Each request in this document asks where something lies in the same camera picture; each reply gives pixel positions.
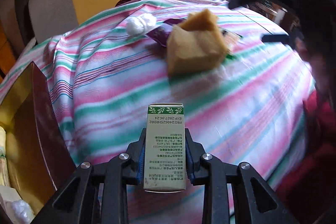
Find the cracker packet green ends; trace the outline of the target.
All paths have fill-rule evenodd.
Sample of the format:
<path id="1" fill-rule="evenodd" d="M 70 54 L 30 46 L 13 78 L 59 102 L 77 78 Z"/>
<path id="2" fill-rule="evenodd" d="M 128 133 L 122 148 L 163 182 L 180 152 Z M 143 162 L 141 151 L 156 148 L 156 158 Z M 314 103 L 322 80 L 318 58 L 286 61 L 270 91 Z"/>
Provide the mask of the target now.
<path id="1" fill-rule="evenodd" d="M 224 37 L 224 42 L 227 47 L 227 54 L 231 55 L 233 53 L 234 48 L 236 47 L 237 43 L 243 38 L 242 36 L 230 32 L 224 28 L 221 29 L 222 35 Z"/>

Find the tan sponge block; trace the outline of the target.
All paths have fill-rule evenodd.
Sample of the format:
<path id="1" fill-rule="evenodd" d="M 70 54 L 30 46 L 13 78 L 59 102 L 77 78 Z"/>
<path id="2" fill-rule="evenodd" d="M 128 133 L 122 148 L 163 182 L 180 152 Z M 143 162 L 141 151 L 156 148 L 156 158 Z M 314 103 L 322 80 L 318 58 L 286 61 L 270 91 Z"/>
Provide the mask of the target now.
<path id="1" fill-rule="evenodd" d="M 208 71 L 225 59 L 228 47 L 219 29 L 186 31 L 174 26 L 167 40 L 169 76 Z"/>
<path id="2" fill-rule="evenodd" d="M 218 17 L 209 9 L 190 13 L 178 26 L 186 31 L 212 31 L 217 28 Z"/>

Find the green white small box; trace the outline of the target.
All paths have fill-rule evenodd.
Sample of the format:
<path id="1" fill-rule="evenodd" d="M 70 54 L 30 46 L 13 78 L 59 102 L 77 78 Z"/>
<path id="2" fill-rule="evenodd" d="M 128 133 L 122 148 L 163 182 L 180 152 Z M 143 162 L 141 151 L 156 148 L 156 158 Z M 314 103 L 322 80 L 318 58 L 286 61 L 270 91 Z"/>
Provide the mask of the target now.
<path id="1" fill-rule="evenodd" d="M 176 193 L 186 189 L 186 137 L 182 103 L 147 108 L 143 188 Z"/>

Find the purple sachet packet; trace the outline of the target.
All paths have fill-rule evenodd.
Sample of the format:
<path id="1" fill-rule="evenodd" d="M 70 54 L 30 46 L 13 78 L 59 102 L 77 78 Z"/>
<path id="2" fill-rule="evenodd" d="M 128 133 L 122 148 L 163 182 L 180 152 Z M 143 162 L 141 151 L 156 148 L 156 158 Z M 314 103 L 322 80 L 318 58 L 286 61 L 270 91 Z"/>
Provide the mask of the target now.
<path id="1" fill-rule="evenodd" d="M 154 40 L 162 47 L 167 47 L 167 40 L 173 27 L 185 21 L 184 18 L 173 18 L 165 20 L 160 26 L 149 31 L 146 36 Z"/>

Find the white plastic ball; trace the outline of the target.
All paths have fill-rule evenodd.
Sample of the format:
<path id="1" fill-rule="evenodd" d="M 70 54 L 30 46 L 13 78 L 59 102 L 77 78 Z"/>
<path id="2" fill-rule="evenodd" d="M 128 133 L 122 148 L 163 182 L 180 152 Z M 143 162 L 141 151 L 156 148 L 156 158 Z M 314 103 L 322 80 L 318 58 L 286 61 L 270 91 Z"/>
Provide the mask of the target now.
<path id="1" fill-rule="evenodd" d="M 126 33 L 129 36 L 147 34 L 156 26 L 157 19 L 150 13 L 144 13 L 140 16 L 131 16 L 126 21 Z"/>
<path id="2" fill-rule="evenodd" d="M 30 205 L 24 200 L 13 201 L 10 208 L 13 211 L 14 223 L 30 224 L 35 218 Z"/>

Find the white diaper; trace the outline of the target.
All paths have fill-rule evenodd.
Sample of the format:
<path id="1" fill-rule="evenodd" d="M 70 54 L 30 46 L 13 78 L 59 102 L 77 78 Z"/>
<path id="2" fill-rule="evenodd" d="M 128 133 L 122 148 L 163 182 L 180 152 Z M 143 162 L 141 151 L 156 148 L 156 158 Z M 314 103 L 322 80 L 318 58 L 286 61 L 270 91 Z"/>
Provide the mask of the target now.
<path id="1" fill-rule="evenodd" d="M 0 157 L 6 156 L 6 131 L 3 127 L 0 127 Z"/>

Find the gold tin box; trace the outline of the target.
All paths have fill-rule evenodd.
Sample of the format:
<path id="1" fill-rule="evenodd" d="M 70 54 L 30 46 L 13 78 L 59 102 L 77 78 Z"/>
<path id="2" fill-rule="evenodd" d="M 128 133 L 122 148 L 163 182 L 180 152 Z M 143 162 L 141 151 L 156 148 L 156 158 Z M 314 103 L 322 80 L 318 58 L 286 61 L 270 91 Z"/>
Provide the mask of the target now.
<path id="1" fill-rule="evenodd" d="M 1 186 L 4 223 L 14 223 L 10 205 L 26 201 L 35 216 L 63 186 L 76 166 L 65 145 L 51 104 L 47 79 L 30 63 L 1 102 L 11 187 Z"/>

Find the striped bed quilt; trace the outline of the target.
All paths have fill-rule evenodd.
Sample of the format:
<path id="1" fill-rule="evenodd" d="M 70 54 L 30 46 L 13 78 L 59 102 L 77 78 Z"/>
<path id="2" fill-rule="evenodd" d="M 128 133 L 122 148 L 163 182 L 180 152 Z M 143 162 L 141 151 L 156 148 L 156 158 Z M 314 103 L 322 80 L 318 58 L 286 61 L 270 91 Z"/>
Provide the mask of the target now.
<path id="1" fill-rule="evenodd" d="M 169 77 L 165 50 L 146 36 L 130 37 L 130 16 L 159 23 L 209 9 L 218 24 L 243 38 L 218 68 Z M 19 74 L 35 63 L 76 165 L 107 162 L 146 126 L 152 103 L 182 103 L 193 139 L 224 162 L 247 161 L 272 187 L 305 151 L 303 101 L 314 90 L 309 68 L 282 44 L 264 44 L 281 28 L 224 0 L 137 0 L 103 11 L 72 31 L 22 55 L 1 83 L 1 102 Z"/>

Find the black rolled mat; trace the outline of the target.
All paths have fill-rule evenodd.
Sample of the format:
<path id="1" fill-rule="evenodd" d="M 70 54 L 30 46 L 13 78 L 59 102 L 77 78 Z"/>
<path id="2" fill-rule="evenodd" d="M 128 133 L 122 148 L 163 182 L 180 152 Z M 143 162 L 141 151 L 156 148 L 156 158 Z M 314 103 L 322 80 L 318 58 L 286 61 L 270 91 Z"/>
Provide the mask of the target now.
<path id="1" fill-rule="evenodd" d="M 15 16 L 25 46 L 35 36 L 29 13 L 29 0 L 14 0 Z"/>

